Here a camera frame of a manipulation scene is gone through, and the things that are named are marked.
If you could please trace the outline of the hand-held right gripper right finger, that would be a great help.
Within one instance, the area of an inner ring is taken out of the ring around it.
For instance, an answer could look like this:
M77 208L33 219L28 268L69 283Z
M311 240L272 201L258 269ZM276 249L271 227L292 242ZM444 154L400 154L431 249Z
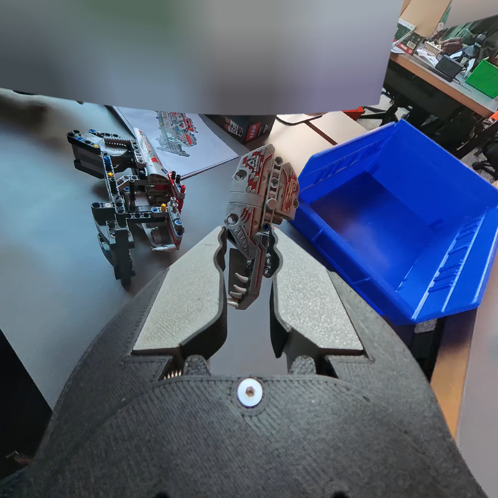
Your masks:
M362 356L364 346L327 268L280 229L273 230L270 314L277 358Z

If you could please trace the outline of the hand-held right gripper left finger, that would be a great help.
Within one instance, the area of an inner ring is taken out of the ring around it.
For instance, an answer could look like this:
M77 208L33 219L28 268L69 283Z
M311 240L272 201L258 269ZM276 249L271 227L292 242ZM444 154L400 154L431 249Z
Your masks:
M227 339L227 234L216 227L168 269L134 356L212 357Z

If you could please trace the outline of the black grey lego chassis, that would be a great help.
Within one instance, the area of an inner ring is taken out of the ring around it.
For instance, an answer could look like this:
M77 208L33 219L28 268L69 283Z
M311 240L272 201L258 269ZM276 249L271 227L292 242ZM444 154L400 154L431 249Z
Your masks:
M132 226L141 227L152 251L179 250L186 187L138 128L129 139L95 129L86 133L74 129L66 136L75 168L104 180L108 198L92 203L92 215L101 251L116 280L127 288L135 276Z

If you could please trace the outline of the grey red lego head section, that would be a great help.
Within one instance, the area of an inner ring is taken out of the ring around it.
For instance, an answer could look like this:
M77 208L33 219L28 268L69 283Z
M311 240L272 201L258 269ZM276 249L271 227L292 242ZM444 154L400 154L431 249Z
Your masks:
M246 153L233 175L225 227L229 254L227 303L246 310L259 296L264 277L275 272L273 226L292 221L299 206L298 175L273 145Z

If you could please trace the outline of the black lego box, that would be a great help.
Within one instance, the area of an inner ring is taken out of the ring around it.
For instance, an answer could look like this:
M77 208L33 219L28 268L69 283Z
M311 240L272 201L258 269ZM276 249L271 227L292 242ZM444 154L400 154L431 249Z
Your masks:
M271 133L276 115L209 115L206 117L241 144Z

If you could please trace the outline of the blue plastic bin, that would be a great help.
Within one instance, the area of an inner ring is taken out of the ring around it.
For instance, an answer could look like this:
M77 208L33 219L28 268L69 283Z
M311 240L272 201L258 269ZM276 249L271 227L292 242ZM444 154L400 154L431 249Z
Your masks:
M407 121L312 156L294 227L380 315L416 324L478 308L497 189Z

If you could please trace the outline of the white instruction booklet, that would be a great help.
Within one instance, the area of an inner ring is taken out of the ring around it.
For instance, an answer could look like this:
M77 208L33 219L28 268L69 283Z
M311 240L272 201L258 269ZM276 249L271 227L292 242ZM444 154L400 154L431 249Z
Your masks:
M182 177L238 157L196 114L113 107L135 135L142 132L160 162Z

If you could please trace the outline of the black device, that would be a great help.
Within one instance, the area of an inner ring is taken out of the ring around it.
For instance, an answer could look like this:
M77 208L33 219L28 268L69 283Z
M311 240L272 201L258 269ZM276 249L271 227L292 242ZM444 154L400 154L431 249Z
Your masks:
M434 72L446 81L451 82L465 69L465 65L445 54L435 65Z

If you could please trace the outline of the green plastic bin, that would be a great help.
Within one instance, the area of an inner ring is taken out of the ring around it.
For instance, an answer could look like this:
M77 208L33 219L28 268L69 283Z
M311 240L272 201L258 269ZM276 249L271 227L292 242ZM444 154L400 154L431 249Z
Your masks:
M487 59L482 60L465 79L465 83L495 99L497 97L497 66Z

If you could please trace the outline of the brown cardboard sheet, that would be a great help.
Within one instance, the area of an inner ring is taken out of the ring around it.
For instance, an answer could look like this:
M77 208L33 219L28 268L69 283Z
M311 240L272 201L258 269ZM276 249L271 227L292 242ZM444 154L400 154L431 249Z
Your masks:
M403 1L400 18L415 26L415 32L430 38L451 1Z

